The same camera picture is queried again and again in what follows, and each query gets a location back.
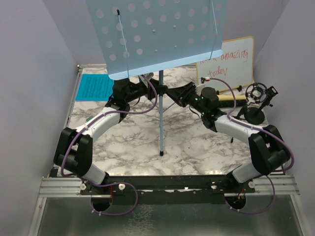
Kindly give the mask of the black studio microphone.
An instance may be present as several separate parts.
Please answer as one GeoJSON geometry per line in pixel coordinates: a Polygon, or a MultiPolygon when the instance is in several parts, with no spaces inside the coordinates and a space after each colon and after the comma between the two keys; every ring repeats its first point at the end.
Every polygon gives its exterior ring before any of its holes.
{"type": "MultiPolygon", "coordinates": [[[[242,107],[247,104],[246,100],[236,100],[236,107],[242,107]]],[[[219,101],[219,108],[233,108],[234,101],[219,101]]]]}

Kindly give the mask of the light blue music stand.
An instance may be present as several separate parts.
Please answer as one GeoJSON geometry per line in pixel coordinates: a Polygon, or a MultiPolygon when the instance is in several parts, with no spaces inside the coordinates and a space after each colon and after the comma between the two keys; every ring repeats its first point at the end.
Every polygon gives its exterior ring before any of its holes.
{"type": "Polygon", "coordinates": [[[89,0],[87,8],[114,81],[217,58],[224,0],[89,0]]]}

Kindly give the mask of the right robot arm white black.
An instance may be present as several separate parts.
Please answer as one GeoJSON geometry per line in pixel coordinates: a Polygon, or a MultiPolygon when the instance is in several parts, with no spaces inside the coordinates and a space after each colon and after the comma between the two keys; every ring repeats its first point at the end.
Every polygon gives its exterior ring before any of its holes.
{"type": "Polygon", "coordinates": [[[290,152],[275,126],[250,125],[222,112],[214,88],[205,87],[197,94],[196,86],[191,82],[179,88],[169,88],[166,94],[177,105],[190,105],[197,110],[206,128],[231,136],[249,146],[251,160],[227,175],[226,187],[229,191],[238,192],[244,182],[266,176],[290,160],[290,152]]]}

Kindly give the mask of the black tripod with shock mount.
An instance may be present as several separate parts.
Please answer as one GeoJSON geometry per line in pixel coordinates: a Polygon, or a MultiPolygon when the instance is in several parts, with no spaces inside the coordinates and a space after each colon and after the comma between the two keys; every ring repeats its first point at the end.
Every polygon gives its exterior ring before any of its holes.
{"type": "Polygon", "coordinates": [[[265,120],[265,115],[262,112],[262,105],[250,107],[251,104],[261,104],[266,98],[267,87],[262,83],[253,83],[246,89],[245,96],[247,104],[241,108],[239,113],[234,116],[238,120],[246,120],[253,125],[260,125],[265,120]]]}

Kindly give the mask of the cream toy microphone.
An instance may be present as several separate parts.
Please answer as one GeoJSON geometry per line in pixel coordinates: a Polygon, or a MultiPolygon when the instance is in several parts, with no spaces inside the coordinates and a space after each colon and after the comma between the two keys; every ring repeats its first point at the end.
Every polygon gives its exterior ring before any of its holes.
{"type": "Polygon", "coordinates": [[[233,101],[236,100],[246,100],[245,95],[236,95],[233,97],[232,95],[218,95],[219,101],[233,101]]]}

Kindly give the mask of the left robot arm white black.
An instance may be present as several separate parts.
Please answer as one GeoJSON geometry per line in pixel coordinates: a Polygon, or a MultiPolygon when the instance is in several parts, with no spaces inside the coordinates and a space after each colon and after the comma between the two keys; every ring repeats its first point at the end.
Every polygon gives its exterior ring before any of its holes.
{"type": "Polygon", "coordinates": [[[109,174],[93,163],[94,142],[127,115],[132,115],[129,103],[142,96],[157,101],[158,82],[151,82],[147,77],[137,84],[128,78],[116,81],[112,95],[99,114],[77,128],[62,130],[54,156],[54,164],[60,167],[62,177],[88,180],[98,194],[108,190],[109,174]]]}

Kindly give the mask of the black round-base mic stand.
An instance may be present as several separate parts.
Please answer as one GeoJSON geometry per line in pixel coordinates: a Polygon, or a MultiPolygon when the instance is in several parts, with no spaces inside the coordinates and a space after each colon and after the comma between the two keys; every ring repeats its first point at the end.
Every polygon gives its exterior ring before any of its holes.
{"type": "Polygon", "coordinates": [[[247,107],[244,114],[245,120],[254,125],[259,125],[264,122],[265,114],[262,110],[266,106],[272,107],[271,100],[278,94],[278,91],[273,86],[263,89],[260,85],[264,86],[264,84],[256,83],[249,93],[249,96],[256,104],[261,104],[260,107],[247,107]]]}

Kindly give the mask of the cyan sheet music page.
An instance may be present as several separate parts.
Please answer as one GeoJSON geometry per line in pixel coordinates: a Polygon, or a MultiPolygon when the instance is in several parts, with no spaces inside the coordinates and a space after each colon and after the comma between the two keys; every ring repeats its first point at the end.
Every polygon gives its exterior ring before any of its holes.
{"type": "Polygon", "coordinates": [[[108,101],[113,85],[107,74],[83,74],[75,101],[108,101]]]}

